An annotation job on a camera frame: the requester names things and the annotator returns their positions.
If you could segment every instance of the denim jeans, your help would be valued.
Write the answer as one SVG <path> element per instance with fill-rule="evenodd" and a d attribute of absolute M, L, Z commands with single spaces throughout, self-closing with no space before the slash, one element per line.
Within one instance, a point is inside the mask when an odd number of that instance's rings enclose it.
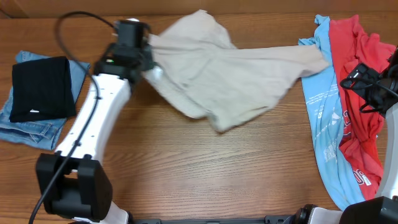
<path fill-rule="evenodd" d="M 47 56 L 37 55 L 26 51 L 20 51 L 16 56 L 17 63 L 30 60 L 48 58 Z M 89 69 L 89 63 L 83 63 Z M 73 61 L 69 61 L 70 78 L 72 81 L 72 95 L 76 102 L 85 72 Z M 0 139 L 14 143 L 23 143 L 39 149 L 52 150 L 57 145 L 66 118 L 51 119 L 45 121 L 29 121 L 23 123 L 11 123 L 9 120 L 12 109 L 12 88 L 10 95 L 3 109 L 0 111 Z"/>

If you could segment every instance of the wooden table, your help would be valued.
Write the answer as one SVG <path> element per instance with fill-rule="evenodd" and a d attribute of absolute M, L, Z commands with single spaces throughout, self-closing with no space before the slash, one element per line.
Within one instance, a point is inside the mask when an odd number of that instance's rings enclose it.
<path fill-rule="evenodd" d="M 139 19 L 158 34 L 180 17 Z M 315 13 L 241 14 L 216 20 L 239 48 L 258 48 L 296 45 L 299 38 L 312 37 L 314 17 Z M 367 32 L 398 43 L 396 13 L 361 13 L 360 18 Z M 54 40 L 54 23 L 55 19 L 0 20 L 0 104 L 8 97 L 18 51 L 63 55 Z M 91 64 L 114 41 L 108 27 L 90 18 L 70 19 L 63 36 L 71 51 Z M 67 122 L 61 140 L 73 120 Z M 386 141 L 384 129 L 377 142 L 382 160 Z M 34 166 L 43 152 L 50 153 L 0 142 L 0 223 L 27 223 L 40 197 Z M 318 173 L 301 82 L 274 110 L 225 134 L 216 133 L 205 119 L 184 117 L 142 82 L 116 122 L 104 169 L 113 184 L 114 201 L 136 218 L 263 217 L 291 214 L 306 203 L 337 209 Z M 68 222 L 40 209 L 36 223 Z"/>

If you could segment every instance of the beige cloth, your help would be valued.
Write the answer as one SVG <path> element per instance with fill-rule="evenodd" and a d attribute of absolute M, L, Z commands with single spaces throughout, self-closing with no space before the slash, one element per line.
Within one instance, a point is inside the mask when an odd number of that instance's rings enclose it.
<path fill-rule="evenodd" d="M 152 35 L 150 44 L 163 74 L 147 74 L 149 83 L 183 114 L 207 117 L 219 132 L 272 109 L 298 77 L 329 66 L 314 45 L 236 49 L 202 10 Z"/>

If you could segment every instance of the black cloth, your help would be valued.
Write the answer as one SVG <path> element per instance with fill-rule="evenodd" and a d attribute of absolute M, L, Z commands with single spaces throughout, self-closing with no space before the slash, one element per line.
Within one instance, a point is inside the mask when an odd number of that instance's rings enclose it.
<path fill-rule="evenodd" d="M 40 121 L 76 115 L 69 61 L 54 57 L 12 66 L 14 88 L 10 122 Z"/>

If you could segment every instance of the printed graphic on shirt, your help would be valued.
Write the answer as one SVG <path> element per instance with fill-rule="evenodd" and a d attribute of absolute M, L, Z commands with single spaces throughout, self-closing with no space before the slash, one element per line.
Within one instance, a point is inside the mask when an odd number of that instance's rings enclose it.
<path fill-rule="evenodd" d="M 337 140 L 330 142 L 329 146 L 323 151 L 325 162 L 329 162 L 331 159 L 336 158 L 336 142 Z"/>
<path fill-rule="evenodd" d="M 326 99 L 327 97 L 331 97 L 331 96 L 337 95 L 337 94 L 338 94 L 337 84 L 332 84 L 328 91 L 326 91 L 324 93 L 319 93 L 315 96 L 310 97 L 310 99 L 307 102 L 305 102 L 305 104 L 312 105 L 316 102 Z"/>
<path fill-rule="evenodd" d="M 372 185 L 370 180 L 366 177 L 366 175 L 362 171 L 357 169 L 354 170 L 353 172 L 358 185 L 363 185 L 363 184 L 366 184 L 366 186 Z"/>
<path fill-rule="evenodd" d="M 349 139 L 351 137 L 351 120 L 349 118 L 348 111 L 343 112 L 344 116 L 344 134 L 343 134 L 343 140 Z"/>
<path fill-rule="evenodd" d="M 340 116 L 338 116 L 336 113 L 333 113 L 333 115 L 331 116 L 331 118 L 333 119 L 331 121 L 331 125 L 335 125 L 337 123 L 338 120 L 340 120 Z"/>

